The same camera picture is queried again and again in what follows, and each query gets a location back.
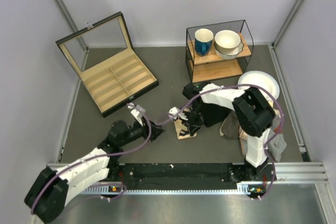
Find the beige underwear navy trim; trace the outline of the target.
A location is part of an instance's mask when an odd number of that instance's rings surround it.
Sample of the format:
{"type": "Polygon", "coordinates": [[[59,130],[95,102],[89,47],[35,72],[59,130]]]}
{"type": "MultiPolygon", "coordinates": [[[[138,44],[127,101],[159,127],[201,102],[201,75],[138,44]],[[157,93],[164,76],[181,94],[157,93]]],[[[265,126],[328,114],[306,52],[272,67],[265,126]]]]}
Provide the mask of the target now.
{"type": "Polygon", "coordinates": [[[195,133],[193,136],[190,135],[187,127],[182,124],[182,120],[180,119],[174,121],[174,126],[178,140],[197,137],[197,133],[195,133]]]}

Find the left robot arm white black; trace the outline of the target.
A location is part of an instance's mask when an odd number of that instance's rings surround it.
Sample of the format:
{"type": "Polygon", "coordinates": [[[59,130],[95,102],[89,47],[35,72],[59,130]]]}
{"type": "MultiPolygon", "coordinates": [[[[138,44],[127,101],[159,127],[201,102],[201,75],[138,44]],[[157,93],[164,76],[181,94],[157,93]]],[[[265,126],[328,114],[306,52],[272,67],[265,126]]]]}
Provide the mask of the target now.
{"type": "Polygon", "coordinates": [[[133,125],[121,120],[113,122],[107,137],[87,155],[58,169],[45,167],[28,191],[24,203],[31,214],[44,223],[54,221],[78,194],[96,182],[117,178],[118,159],[126,154],[123,146],[139,138],[151,142],[163,132],[163,127],[145,118],[133,125]]]}

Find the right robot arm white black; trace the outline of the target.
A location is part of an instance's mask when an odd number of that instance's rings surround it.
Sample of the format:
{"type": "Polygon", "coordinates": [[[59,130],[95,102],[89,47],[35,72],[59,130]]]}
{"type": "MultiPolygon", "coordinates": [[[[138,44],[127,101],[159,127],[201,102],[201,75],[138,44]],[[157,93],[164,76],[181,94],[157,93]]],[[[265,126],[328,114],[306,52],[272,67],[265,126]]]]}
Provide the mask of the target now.
{"type": "Polygon", "coordinates": [[[182,94],[191,100],[182,118],[182,124],[190,135],[194,135],[202,126],[211,127],[224,121],[231,112],[235,112],[240,127],[247,134],[248,150],[244,168],[230,169],[231,179],[239,182],[262,176],[268,162],[265,143],[276,114],[259,89],[224,89],[205,81],[197,86],[187,84],[182,94]]]}

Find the black underwear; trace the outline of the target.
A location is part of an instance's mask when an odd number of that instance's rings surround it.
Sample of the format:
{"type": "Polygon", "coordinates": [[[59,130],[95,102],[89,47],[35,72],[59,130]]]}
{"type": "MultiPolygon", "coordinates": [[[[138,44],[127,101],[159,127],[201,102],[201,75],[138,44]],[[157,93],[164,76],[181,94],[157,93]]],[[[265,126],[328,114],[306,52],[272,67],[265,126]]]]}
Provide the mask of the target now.
{"type": "Polygon", "coordinates": [[[202,117],[206,127],[211,127],[217,123],[223,122],[231,113],[231,109],[211,103],[203,103],[202,117]]]}

